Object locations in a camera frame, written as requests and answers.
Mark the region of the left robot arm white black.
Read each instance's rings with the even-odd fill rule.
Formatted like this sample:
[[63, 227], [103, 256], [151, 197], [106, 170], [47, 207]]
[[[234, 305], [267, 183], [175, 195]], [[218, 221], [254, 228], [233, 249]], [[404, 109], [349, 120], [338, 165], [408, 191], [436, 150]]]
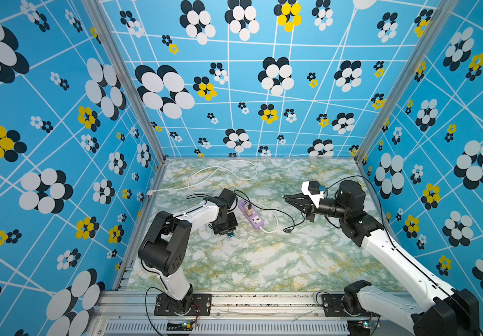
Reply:
[[237, 228], [236, 203], [236, 194], [224, 189], [216, 197], [204, 196], [189, 210], [160, 211], [154, 217], [139, 245], [138, 258], [144, 270], [158, 276], [167, 299], [177, 309], [187, 311], [193, 296], [193, 286], [181, 268], [191, 234], [208, 227], [215, 235], [232, 235]]

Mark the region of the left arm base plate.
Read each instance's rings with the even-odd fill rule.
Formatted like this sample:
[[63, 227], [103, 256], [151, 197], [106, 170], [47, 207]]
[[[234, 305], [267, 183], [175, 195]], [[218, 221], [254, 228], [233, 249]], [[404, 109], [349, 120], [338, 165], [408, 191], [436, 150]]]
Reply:
[[186, 296], [182, 301], [167, 294], [156, 296], [155, 316], [209, 316], [212, 308], [212, 294], [197, 293]]

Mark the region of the pink usb charger cube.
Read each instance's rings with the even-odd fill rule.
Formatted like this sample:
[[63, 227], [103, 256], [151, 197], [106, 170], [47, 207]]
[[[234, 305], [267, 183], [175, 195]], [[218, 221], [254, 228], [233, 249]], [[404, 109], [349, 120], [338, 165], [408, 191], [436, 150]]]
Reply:
[[254, 214], [253, 206], [249, 201], [243, 202], [243, 209], [247, 216], [252, 216]]

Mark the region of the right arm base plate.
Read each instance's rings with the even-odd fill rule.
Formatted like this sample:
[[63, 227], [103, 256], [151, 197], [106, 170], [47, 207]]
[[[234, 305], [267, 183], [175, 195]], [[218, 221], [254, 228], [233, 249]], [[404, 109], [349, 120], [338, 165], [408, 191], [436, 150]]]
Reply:
[[360, 318], [360, 319], [375, 319], [377, 314], [362, 311], [358, 313], [347, 312], [344, 295], [331, 294], [327, 292], [318, 293], [317, 304], [323, 309], [326, 317], [344, 317], [344, 318]]

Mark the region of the purple power strip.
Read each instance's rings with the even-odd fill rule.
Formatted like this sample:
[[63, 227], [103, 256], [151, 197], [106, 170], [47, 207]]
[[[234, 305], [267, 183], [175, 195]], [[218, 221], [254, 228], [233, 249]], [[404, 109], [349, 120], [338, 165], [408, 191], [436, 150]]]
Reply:
[[265, 220], [259, 216], [254, 206], [250, 206], [246, 200], [239, 200], [237, 202], [237, 208], [241, 211], [242, 215], [252, 226], [254, 230], [260, 230], [265, 225]]

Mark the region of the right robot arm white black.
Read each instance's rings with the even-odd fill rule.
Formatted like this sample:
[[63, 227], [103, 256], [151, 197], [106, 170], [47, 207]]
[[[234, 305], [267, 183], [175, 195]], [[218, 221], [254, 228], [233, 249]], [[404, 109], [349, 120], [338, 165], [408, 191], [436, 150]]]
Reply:
[[407, 290], [407, 301], [360, 280], [344, 290], [344, 308], [351, 315], [375, 313], [412, 335], [483, 335], [477, 297], [456, 290], [413, 258], [364, 210], [366, 194], [357, 181], [342, 179], [334, 197], [317, 181], [306, 181], [298, 194], [284, 200], [312, 222], [315, 216], [336, 218], [339, 229], [378, 260]]

